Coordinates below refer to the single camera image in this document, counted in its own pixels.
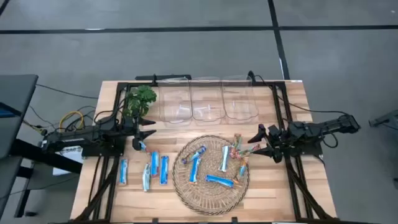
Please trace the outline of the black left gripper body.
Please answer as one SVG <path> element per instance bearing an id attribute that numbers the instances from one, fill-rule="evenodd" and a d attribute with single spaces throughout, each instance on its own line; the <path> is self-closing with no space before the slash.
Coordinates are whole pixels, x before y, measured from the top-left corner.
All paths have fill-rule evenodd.
<path id="1" fill-rule="evenodd" d="M 139 117 L 125 116 L 121 124 L 121 134 L 123 136 L 134 136 L 140 140 Z"/>

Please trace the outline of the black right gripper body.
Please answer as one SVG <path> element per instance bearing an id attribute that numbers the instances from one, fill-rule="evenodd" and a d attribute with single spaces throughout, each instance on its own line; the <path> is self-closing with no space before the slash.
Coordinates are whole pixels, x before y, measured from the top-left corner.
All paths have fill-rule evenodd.
<path id="1" fill-rule="evenodd" d="M 275 125 L 268 127 L 267 143 L 274 149 L 292 146 L 292 139 L 287 131 L 281 131 Z"/>

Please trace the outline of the blue orange granola bar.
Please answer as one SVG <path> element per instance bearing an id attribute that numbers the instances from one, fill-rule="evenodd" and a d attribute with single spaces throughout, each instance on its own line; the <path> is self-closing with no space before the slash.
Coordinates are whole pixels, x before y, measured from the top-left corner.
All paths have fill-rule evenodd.
<path id="1" fill-rule="evenodd" d="M 244 158 L 241 159 L 241 164 L 240 164 L 239 172 L 238 172 L 238 178 L 239 179 L 244 176 L 244 173 L 246 171 L 247 163 L 248 163 L 248 158 L 247 157 L 244 157 Z"/>

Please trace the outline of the pale blue granola bar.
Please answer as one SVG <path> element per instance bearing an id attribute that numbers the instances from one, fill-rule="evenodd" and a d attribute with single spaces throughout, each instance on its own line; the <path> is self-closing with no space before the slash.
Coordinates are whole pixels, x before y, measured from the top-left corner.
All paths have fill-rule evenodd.
<path id="1" fill-rule="evenodd" d="M 228 166 L 228 156 L 229 156 L 229 146 L 223 146 L 219 171 L 226 172 Z"/>

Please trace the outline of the blue purple granola bar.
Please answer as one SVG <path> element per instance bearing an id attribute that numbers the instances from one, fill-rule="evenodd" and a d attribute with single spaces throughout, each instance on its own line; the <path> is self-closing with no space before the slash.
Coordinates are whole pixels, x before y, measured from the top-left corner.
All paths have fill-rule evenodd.
<path id="1" fill-rule="evenodd" d="M 201 157 L 205 152 L 206 152 L 206 147 L 205 146 L 200 146 L 200 148 L 198 150 L 196 150 L 193 154 L 189 154 L 186 157 L 184 157 L 183 159 L 181 159 L 181 162 L 183 164 L 189 164 L 190 162 L 192 162 L 196 158 Z"/>

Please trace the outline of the potted green plant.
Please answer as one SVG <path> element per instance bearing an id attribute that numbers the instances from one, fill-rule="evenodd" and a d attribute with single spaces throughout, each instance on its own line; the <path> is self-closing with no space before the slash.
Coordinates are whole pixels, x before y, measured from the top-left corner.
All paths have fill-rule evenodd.
<path id="1" fill-rule="evenodd" d="M 149 112 L 149 107 L 157 99 L 155 91 L 147 85 L 140 85 L 131 89 L 126 97 L 126 108 L 123 111 L 125 116 L 144 117 Z"/>

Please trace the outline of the clear plastic bin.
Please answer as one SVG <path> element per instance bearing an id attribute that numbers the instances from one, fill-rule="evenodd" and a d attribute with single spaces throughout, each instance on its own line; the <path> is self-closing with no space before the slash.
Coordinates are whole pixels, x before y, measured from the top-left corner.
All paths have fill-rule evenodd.
<path id="1" fill-rule="evenodd" d="M 252 80 L 247 76 L 228 76 L 221 81 L 224 110 L 229 124 L 251 123 L 259 115 Z"/>
<path id="2" fill-rule="evenodd" d="M 160 120 L 167 126 L 183 126 L 192 118 L 190 82 L 187 78 L 169 78 L 159 82 Z"/>
<path id="3" fill-rule="evenodd" d="M 218 77 L 198 77 L 190 82 L 192 116 L 197 125 L 220 124 L 225 116 L 221 80 Z"/>

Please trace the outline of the white paper sheet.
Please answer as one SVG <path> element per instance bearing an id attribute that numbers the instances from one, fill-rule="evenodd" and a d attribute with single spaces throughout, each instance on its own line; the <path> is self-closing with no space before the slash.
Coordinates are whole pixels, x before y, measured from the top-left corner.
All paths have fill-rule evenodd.
<path id="1" fill-rule="evenodd" d="M 73 161 L 79 162 L 80 164 L 83 163 L 83 156 L 82 154 L 83 148 L 81 146 L 70 146 L 70 147 L 64 147 L 61 151 L 56 152 L 56 154 L 61 155 L 63 157 L 69 158 Z M 70 171 L 67 170 L 61 170 L 59 168 L 53 168 L 52 175 L 53 176 L 60 176 L 60 175 L 65 175 L 69 174 Z"/>

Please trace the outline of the round woven straw placemat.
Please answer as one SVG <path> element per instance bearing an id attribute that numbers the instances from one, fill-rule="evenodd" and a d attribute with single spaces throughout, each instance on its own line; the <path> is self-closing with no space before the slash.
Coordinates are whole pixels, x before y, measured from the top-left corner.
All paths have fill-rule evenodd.
<path id="1" fill-rule="evenodd" d="M 189 178 L 193 161 L 183 164 L 181 159 L 193 154 L 200 146 L 206 147 L 206 152 L 200 157 L 197 183 L 190 184 Z M 241 159 L 232 159 L 228 156 L 226 172 L 219 171 L 222 157 L 222 147 L 232 146 L 228 139 L 214 135 L 204 135 L 192 139 L 176 156 L 172 169 L 174 189 L 189 209 L 202 215 L 221 215 L 231 211 L 244 198 L 250 181 L 249 164 L 242 178 L 238 178 Z M 215 175 L 239 182 L 242 187 L 229 188 L 224 185 L 207 182 L 206 175 Z"/>

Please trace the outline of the black desk leg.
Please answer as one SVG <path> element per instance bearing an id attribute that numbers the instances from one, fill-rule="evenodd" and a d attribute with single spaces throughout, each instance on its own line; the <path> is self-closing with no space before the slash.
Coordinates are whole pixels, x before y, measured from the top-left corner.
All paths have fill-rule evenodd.
<path id="1" fill-rule="evenodd" d="M 16 139 L 12 144 L 10 155 L 19 156 L 24 159 L 32 160 L 33 162 L 38 162 L 39 164 L 45 164 L 50 167 L 55 167 L 75 174 L 80 174 L 82 168 L 82 163 L 80 162 L 73 161 L 56 153 L 44 152 L 39 146 L 34 146 L 20 139 Z M 22 195 L 14 214 L 15 218 L 21 218 L 25 214 L 25 206 L 27 204 L 29 194 L 32 191 L 32 189 L 29 188 L 29 184 L 33 174 L 34 165 L 30 168 L 21 167 L 17 171 L 17 176 L 26 178 L 27 183 L 21 192 Z"/>

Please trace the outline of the grey floor stand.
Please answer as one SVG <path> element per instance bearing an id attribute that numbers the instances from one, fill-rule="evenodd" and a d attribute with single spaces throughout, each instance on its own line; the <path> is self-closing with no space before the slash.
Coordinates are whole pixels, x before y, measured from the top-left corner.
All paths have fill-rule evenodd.
<path id="1" fill-rule="evenodd" d="M 390 111 L 378 118 L 369 120 L 370 127 L 383 125 L 387 128 L 398 130 L 398 110 Z"/>

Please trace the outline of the grey desk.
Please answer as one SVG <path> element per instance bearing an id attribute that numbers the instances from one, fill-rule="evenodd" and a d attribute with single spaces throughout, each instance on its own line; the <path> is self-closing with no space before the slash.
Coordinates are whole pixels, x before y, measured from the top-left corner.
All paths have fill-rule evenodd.
<path id="1" fill-rule="evenodd" d="M 21 156 L 11 149 L 20 130 L 37 83 L 37 75 L 0 75 L 0 219 L 4 213 Z"/>

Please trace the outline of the black metal table frame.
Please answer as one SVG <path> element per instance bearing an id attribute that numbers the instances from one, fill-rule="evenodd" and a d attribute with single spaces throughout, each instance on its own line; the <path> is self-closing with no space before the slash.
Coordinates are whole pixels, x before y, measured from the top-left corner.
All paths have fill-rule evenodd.
<path id="1" fill-rule="evenodd" d="M 231 139 L 240 133 L 245 141 L 257 133 L 259 124 L 278 124 L 278 117 L 297 121 L 311 121 L 308 101 L 303 83 L 300 81 L 257 82 L 252 87 L 252 101 L 258 115 L 251 122 L 223 118 L 218 123 L 201 123 L 192 120 L 189 124 L 172 124 L 160 118 L 160 105 L 154 103 L 147 114 L 152 121 L 153 134 L 146 139 L 149 148 L 175 159 L 178 152 L 189 141 L 210 134 Z M 292 194 L 284 163 L 275 163 L 266 156 L 255 155 L 249 160 L 250 183 L 248 192 L 236 208 L 222 215 L 201 215 L 190 210 L 179 199 L 172 184 L 160 185 L 153 181 L 150 192 L 142 190 L 140 176 L 148 156 L 132 148 L 126 141 L 129 159 L 128 181 L 125 186 L 115 187 L 111 222 L 140 223 L 157 218 L 160 222 L 289 222 L 294 220 Z"/>

